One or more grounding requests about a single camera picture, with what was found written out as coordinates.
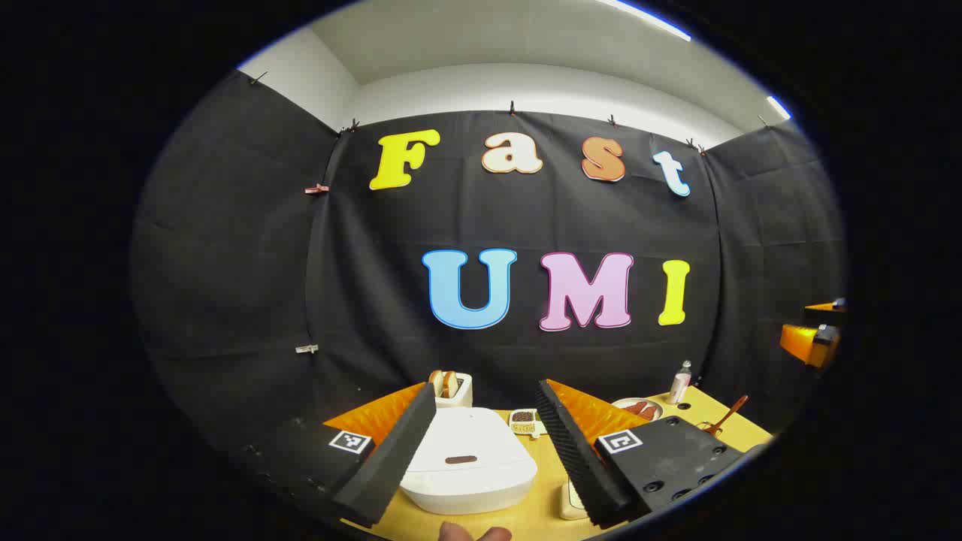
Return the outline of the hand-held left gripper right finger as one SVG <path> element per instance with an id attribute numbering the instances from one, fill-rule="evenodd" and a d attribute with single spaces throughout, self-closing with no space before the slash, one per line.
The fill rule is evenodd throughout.
<path id="1" fill-rule="evenodd" d="M 588 519 L 604 530 L 688 499 L 743 452 L 677 416 L 649 421 L 560 382 L 537 409 Z"/>

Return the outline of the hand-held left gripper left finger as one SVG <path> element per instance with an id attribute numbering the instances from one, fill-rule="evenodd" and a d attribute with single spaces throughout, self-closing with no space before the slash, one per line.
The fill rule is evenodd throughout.
<path id="1" fill-rule="evenodd" d="M 372 527 L 385 514 L 437 412 L 426 382 L 320 420 L 301 415 L 238 449 L 251 477 L 315 521 Z"/>

